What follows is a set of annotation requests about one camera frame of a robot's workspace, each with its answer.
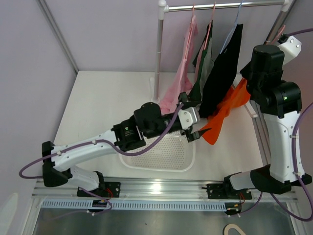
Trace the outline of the pink t shirt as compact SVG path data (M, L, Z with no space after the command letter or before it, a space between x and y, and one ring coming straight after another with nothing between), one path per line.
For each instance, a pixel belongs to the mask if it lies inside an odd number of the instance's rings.
M188 54L188 58L184 60L184 52L185 52L185 45L187 43L187 35L188 35L188 29L185 33L185 39L184 39L184 48L182 53L182 59L179 65L179 68L177 70L177 73L175 75L174 82L170 86L170 88L167 90L165 96L160 101L160 108L162 114L169 114L173 113L176 109L177 103L178 103L178 96L182 92L188 92L192 88L192 83L187 77L187 70L188 70L188 64L191 60L193 49L194 49L194 37L198 34L198 28L197 28L197 22L196 27L194 30L193 38L191 39L191 45L190 50Z

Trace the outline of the blue wire hanger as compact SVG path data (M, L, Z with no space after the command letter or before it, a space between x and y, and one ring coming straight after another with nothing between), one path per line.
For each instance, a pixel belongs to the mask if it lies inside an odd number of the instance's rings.
M239 4L239 6L238 6L238 11L237 11L237 14L236 14L236 18L235 18L234 24L233 24L231 30L229 31L229 33L228 33L228 35L227 35L227 37L226 37L226 39L225 39L225 41L224 41L224 43L223 43L223 46L222 46L222 48L221 48L221 50L220 50L220 54L221 54L221 53L224 51L224 49L226 48L227 42L230 40L231 35L232 35L233 32L235 31L235 28L236 28L236 26L237 26L237 24L238 24L238 18L239 18L239 14L240 14L241 7L242 7L243 3L244 3L244 0L241 0L240 4Z

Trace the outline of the orange t shirt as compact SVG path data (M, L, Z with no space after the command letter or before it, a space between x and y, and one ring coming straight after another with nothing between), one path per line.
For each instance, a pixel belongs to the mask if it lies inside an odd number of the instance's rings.
M210 145L214 145L220 135L223 121L234 108L245 105L250 100L250 94L246 90L247 80L242 78L236 88L230 88L224 99L218 104L213 115L209 116L208 123L201 129L206 130L202 137Z

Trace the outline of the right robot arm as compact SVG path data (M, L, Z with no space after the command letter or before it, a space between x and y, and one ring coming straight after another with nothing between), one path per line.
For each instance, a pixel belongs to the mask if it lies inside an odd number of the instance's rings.
M283 194L293 186L312 183L301 158L295 156L296 122L302 108L297 84L282 80L284 52L275 45L255 46L251 61L241 70L246 89L263 114L269 136L270 163L224 178L223 194L234 198L244 189Z

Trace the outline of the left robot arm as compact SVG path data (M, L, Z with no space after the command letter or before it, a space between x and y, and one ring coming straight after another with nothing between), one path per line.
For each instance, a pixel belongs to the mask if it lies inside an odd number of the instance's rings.
M86 141L59 146L44 142L44 186L54 188L69 183L94 196L101 196L105 192L103 175L79 168L78 164L115 153L140 156L154 148L167 134L177 131L188 142L195 141L210 130L192 130L193 125L200 121L197 105L197 101L190 101L186 93L181 93L172 113L163 115L158 104L148 102L135 110L129 119Z

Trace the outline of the black t shirt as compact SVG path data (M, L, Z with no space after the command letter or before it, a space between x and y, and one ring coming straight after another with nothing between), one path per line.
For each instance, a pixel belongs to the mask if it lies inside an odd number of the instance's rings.
M244 25L238 24L234 33L214 62L213 69L205 83L199 109L201 118L207 118L224 99L237 74Z

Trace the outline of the green and white t shirt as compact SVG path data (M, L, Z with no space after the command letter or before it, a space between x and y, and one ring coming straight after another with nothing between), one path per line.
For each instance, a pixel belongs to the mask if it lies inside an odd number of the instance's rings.
M194 66L196 67L196 70L195 70L195 83L189 93L189 97L192 100L198 100L198 101L202 100L204 86L214 66L214 60L212 58L213 24L212 24L210 35L209 35L207 49L203 50L206 35L203 40L202 46L193 62Z

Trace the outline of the pink hanger of green shirt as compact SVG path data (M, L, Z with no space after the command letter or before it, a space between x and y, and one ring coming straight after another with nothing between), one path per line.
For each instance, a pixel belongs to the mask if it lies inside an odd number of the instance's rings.
M213 5L211 20L210 20L210 22L209 22L209 27L208 27L206 39L205 39L205 42L204 42L203 50L206 50L206 49L207 49L208 40L209 40L209 35L210 35L210 31L211 31L211 27L212 27L214 15L215 15L215 9L216 9L216 1L214 2L214 5Z

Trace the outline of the pink hanger of orange shirt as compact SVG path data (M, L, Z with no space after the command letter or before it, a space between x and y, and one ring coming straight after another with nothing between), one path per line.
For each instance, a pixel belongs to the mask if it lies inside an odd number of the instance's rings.
M284 30L285 30L286 25L282 25L281 28L278 30L276 36L272 39L272 41L269 43L270 45L273 45L274 43L276 43L278 41L278 39L281 37L281 35L283 34Z

